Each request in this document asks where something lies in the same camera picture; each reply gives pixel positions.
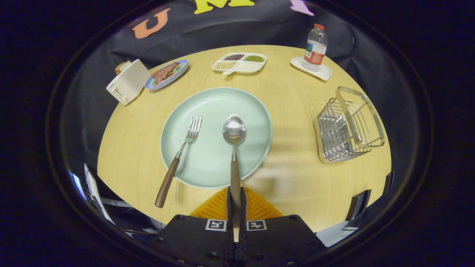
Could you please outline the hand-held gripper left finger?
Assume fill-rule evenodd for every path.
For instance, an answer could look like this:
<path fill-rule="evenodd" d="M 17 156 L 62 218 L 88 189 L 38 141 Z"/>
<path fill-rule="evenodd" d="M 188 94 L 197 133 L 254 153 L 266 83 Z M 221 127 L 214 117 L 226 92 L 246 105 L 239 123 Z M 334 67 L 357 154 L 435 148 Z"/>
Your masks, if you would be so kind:
<path fill-rule="evenodd" d="M 225 220 L 175 215 L 155 239 L 173 265 L 230 267 L 235 257 L 231 194 L 225 190 Z"/>

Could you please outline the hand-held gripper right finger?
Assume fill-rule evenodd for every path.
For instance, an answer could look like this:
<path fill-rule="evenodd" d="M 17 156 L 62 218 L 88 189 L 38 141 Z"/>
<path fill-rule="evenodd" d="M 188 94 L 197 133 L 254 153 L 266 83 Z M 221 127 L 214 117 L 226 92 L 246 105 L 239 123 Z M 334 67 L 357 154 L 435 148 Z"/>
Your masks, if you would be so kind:
<path fill-rule="evenodd" d="M 246 220 L 248 204 L 244 189 L 241 203 L 239 267 L 302 267 L 312 256 L 327 249 L 300 216 Z"/>

